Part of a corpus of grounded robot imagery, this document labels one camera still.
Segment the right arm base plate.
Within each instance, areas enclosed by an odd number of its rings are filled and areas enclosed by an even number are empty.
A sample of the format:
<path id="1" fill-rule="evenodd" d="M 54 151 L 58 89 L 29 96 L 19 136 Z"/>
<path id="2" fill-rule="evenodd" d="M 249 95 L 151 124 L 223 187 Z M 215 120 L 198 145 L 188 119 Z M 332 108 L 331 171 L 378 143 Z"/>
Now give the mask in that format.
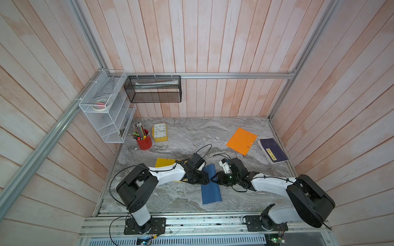
<path id="1" fill-rule="evenodd" d="M 288 231 L 287 223 L 275 223 L 269 216 L 269 210 L 275 204 L 271 204 L 264 209 L 260 215 L 247 215 L 243 217 L 242 224 L 247 226 L 248 232 L 263 232 L 263 231 Z"/>

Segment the blue paper document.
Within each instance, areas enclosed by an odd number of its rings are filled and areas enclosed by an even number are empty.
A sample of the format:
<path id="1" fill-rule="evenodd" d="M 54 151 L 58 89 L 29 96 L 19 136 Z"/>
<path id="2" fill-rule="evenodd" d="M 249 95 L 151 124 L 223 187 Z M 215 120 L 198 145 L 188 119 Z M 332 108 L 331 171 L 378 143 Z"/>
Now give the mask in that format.
<path id="1" fill-rule="evenodd" d="M 204 168 L 204 171 L 208 174 L 209 183 L 201 185 L 202 192 L 202 203 L 204 205 L 221 202 L 222 197 L 220 193 L 219 185 L 213 181 L 210 181 L 216 174 L 215 165 L 211 164 Z"/>

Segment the yellow paper document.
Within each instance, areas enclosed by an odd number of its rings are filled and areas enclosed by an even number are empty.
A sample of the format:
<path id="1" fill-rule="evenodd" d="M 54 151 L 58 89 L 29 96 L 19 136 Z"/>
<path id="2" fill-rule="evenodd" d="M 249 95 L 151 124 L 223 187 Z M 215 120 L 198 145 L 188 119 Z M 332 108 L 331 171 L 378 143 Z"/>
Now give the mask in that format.
<path id="1" fill-rule="evenodd" d="M 155 168 L 159 171 L 153 173 L 158 178 L 159 186 L 172 181 L 181 181 L 186 173 L 175 159 L 157 158 Z"/>

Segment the tape roll in shelf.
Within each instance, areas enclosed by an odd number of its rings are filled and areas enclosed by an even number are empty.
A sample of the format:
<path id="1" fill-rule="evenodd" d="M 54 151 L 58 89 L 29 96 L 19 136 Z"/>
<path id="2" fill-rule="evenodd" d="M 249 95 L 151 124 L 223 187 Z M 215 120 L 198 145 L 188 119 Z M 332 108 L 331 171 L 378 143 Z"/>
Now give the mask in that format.
<path id="1" fill-rule="evenodd" d="M 97 99 L 93 105 L 92 105 L 92 109 L 95 112 L 104 112 L 107 111 L 111 108 L 112 106 L 112 102 L 109 100 L 109 98 L 106 97 L 102 97 Z"/>

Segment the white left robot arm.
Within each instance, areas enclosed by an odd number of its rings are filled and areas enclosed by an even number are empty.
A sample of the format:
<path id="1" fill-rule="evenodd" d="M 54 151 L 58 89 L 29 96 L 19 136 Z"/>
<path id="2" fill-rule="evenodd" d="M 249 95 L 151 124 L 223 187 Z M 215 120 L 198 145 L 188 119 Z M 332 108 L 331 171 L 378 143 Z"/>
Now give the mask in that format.
<path id="1" fill-rule="evenodd" d="M 205 160 L 197 153 L 161 168 L 151 168 L 145 164 L 139 164 L 119 182 L 116 192 L 131 214 L 134 223 L 143 228 L 152 219 L 146 203 L 154 189 L 173 181 L 184 181 L 192 185 L 207 185 L 209 177 L 208 173 L 203 170 L 204 164 Z"/>

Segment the yellow desk clock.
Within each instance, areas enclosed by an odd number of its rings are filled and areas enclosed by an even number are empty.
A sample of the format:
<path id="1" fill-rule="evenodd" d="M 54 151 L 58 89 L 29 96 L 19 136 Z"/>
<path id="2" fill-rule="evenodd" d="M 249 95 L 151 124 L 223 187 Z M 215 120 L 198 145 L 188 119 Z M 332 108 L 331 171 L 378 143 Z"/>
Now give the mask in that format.
<path id="1" fill-rule="evenodd" d="M 152 137 L 155 142 L 168 141 L 167 124 L 154 124 L 152 127 Z"/>

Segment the red metal pencil cup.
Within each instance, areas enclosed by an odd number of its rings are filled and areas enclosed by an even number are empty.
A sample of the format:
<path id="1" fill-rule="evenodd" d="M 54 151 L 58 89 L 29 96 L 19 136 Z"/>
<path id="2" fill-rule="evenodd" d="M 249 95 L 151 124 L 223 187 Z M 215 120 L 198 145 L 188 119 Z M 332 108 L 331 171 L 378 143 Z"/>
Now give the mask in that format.
<path id="1" fill-rule="evenodd" d="M 152 147 L 152 139 L 148 130 L 144 129 L 144 137 L 138 137 L 136 142 L 141 150 L 148 150 Z"/>

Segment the orange paper document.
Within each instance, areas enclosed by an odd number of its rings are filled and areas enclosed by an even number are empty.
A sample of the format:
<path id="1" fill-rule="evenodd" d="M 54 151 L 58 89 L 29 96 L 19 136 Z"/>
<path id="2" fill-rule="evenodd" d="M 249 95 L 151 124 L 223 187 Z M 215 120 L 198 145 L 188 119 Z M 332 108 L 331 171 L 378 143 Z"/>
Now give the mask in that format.
<path id="1" fill-rule="evenodd" d="M 257 139 L 257 135 L 250 133 L 242 128 L 238 128 L 231 139 L 227 142 L 227 146 L 236 152 L 247 155 L 252 144 Z"/>

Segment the aluminium front rail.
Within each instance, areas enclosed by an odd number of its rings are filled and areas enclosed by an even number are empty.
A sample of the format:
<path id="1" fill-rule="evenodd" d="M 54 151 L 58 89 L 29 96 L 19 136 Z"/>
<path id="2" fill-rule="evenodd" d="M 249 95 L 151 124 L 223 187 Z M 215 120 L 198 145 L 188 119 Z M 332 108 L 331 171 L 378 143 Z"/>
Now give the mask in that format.
<path id="1" fill-rule="evenodd" d="M 154 213 L 165 217 L 165 236 L 186 235 L 230 235 L 249 234 L 245 216 L 260 215 L 260 212 L 198 212 L 198 213 Z M 79 238 L 124 237 L 125 217 L 88 217 L 79 233 Z"/>

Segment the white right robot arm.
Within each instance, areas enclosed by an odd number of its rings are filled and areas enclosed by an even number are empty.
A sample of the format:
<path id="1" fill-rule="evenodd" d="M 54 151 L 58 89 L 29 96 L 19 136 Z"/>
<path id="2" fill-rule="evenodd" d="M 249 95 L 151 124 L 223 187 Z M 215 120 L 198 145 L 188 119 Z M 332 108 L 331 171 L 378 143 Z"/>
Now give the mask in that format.
<path id="1" fill-rule="evenodd" d="M 303 221 L 320 228 L 336 207 L 334 200 L 309 176 L 277 177 L 249 172 L 238 158 L 222 159 L 222 171 L 210 180 L 218 185 L 239 185 L 243 192 L 267 192 L 287 198 L 282 204 L 268 205 L 258 216 L 245 216 L 249 231 L 287 230 L 288 222 Z"/>

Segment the dark purple book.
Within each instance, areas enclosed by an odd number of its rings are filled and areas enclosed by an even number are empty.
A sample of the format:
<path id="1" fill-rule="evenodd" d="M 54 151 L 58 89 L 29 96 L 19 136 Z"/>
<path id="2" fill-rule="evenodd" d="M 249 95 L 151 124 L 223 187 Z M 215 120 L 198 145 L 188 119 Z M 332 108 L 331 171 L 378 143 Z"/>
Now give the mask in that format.
<path id="1" fill-rule="evenodd" d="M 257 141 L 258 145 L 270 163 L 277 164 L 288 161 L 288 157 L 274 138 L 263 138 Z"/>

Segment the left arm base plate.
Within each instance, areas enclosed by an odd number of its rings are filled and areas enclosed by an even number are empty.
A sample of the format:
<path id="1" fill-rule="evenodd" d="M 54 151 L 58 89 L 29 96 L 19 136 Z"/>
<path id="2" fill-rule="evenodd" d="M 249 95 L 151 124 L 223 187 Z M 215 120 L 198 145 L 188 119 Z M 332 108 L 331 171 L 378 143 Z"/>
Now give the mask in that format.
<path id="1" fill-rule="evenodd" d="M 138 225 L 134 218 L 127 218 L 124 234 L 125 235 L 153 234 L 159 236 L 165 233 L 165 227 L 166 227 L 165 217 L 151 218 L 143 226 Z"/>

